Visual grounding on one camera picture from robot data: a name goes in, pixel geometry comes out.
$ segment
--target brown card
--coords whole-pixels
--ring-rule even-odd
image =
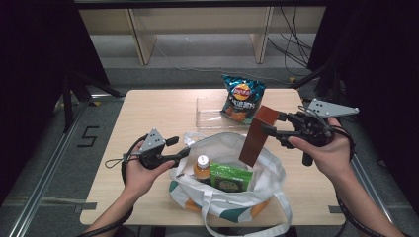
[[[279,116],[278,111],[274,111],[269,107],[261,106],[259,111],[253,117],[250,123],[249,132],[247,133],[246,140],[244,141],[243,149],[239,156],[239,160],[246,165],[253,167],[258,159],[259,154],[265,144],[268,134],[262,131],[262,123],[274,125]]]

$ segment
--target tote bag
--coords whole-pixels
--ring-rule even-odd
[[[263,148],[256,164],[247,167],[238,160],[245,137],[238,133],[222,132],[195,142],[200,133],[185,133],[184,141],[191,147],[188,157],[177,168],[170,170],[170,196],[185,209],[199,211],[207,231],[213,236],[225,236],[212,230],[207,224],[208,214],[231,222],[251,221],[269,200],[274,197],[281,205],[287,222],[244,236],[278,236],[286,233],[292,221],[290,204],[282,191],[286,173],[281,160]],[[193,167],[200,155],[207,155],[211,162],[244,168],[253,172],[246,192],[226,193],[198,182]]]

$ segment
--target blue chip bag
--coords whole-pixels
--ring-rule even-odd
[[[228,97],[221,110],[231,119],[250,124],[261,106],[266,86],[263,82],[222,75]]]

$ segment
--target person's left hand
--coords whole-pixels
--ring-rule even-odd
[[[138,151],[142,143],[143,141],[138,142],[132,151]],[[134,198],[140,198],[151,189],[157,177],[169,170],[174,164],[175,161],[168,161],[154,170],[148,170],[138,160],[128,161],[126,164],[126,187],[124,192]]]

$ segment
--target white bracket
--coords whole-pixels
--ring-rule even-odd
[[[160,135],[156,128],[152,128],[139,148],[139,151],[132,152],[131,155],[141,155],[142,153],[166,144],[166,140]]]
[[[350,116],[356,115],[360,112],[358,108],[344,107],[328,102],[319,101],[317,99],[311,101],[308,109],[314,111],[322,118]]]

